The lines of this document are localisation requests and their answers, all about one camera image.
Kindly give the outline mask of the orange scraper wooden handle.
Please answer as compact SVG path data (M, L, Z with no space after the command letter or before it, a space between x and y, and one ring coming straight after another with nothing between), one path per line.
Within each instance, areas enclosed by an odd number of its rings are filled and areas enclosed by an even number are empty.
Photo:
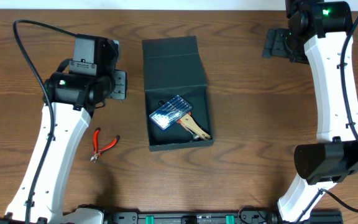
M191 112L188 112L178 121L188 129L192 130L195 134L197 134L200 137L200 140L202 141L211 140L211 136L195 122L195 120L191 116Z

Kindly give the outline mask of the blue precision screwdriver set case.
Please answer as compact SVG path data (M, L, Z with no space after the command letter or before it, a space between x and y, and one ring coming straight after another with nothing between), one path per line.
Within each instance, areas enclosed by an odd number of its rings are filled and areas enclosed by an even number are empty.
M192 108L189 102L177 95L151 113L149 118L164 131L190 112Z

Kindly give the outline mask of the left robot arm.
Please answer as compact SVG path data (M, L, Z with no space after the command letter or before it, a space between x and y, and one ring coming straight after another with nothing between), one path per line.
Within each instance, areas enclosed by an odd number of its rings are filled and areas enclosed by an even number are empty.
M73 58L44 83L48 97L24 179L0 223L107 223L91 205L67 215L63 199L77 147L95 109L107 99L126 98L127 74L116 69L119 42L79 34Z

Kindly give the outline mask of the red handled pliers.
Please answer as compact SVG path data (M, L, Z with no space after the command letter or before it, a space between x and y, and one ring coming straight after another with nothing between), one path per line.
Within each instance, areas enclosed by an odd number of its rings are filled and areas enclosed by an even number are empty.
M93 133L93 155L90 159L91 162L96 163L98 158L105 153L106 151L112 149L117 145L120 140L120 135L117 135L109 144L104 147L99 146L98 137L100 134L101 128L96 128Z

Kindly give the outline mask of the small claw hammer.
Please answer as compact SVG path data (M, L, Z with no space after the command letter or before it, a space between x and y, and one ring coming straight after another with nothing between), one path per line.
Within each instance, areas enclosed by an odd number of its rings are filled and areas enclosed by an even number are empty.
M164 104L165 104L165 102L162 100L160 100L158 102L159 106L163 106ZM197 134L195 134L192 130L190 130L187 127L185 127L184 125L182 125L179 121L177 121L177 123L180 124L185 130L187 130L193 136L193 139L191 140L191 142L200 140L200 137Z

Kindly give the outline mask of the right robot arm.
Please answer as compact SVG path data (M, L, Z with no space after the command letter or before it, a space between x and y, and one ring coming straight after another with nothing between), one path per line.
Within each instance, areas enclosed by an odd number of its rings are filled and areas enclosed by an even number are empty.
M353 18L344 1L287 0L285 29L270 29L263 57L310 66L318 110L317 142L295 148L296 176L267 223L338 223L317 203L358 172L358 99L352 68Z

